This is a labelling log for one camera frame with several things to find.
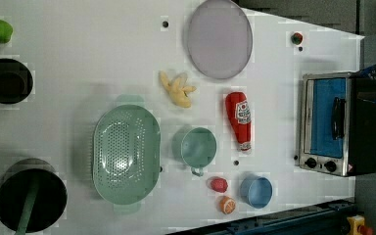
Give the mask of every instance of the toaster oven window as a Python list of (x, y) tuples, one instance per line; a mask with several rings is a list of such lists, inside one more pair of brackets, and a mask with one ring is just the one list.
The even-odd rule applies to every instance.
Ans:
[(310, 153), (313, 155), (338, 159), (343, 156), (343, 139), (334, 140), (332, 130), (332, 115), (336, 98), (346, 98), (344, 78), (314, 81), (310, 141)]

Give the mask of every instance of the orange toy food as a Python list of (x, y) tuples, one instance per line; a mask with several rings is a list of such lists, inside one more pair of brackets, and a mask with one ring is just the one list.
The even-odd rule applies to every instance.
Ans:
[(234, 201), (232, 198), (224, 196), (219, 202), (219, 207), (225, 214), (232, 213), (236, 209), (236, 201)]

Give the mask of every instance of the mint green cup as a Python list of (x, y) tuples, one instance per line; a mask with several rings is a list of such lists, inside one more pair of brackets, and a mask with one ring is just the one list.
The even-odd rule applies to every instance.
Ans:
[(203, 176), (203, 168), (209, 165), (216, 152), (216, 141), (206, 128), (191, 126), (176, 132), (172, 141), (172, 152), (176, 158), (191, 166), (191, 172)]

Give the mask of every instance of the bottle label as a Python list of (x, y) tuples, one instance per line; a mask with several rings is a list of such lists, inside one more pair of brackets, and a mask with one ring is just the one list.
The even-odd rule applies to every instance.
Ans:
[(247, 100), (236, 104), (236, 119), (239, 124), (247, 124), (252, 121)]

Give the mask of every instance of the toaster oven door handle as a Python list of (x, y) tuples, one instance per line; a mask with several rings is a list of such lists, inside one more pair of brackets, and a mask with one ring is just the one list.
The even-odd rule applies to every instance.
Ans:
[(332, 138), (337, 140), (344, 137), (345, 100), (335, 97), (332, 110)]

